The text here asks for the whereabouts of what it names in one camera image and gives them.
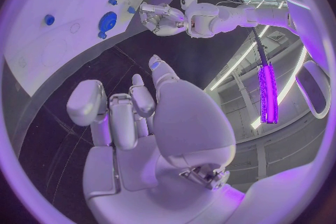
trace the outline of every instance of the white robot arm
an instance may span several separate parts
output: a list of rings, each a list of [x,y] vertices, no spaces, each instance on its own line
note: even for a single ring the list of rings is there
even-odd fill
[[[183,14],[166,4],[140,5],[142,23],[159,36],[175,35],[186,31],[194,38],[211,38],[219,32],[229,32],[237,26],[255,27],[258,24],[284,27],[296,33],[288,9],[258,8],[242,4],[236,8],[181,0]]]

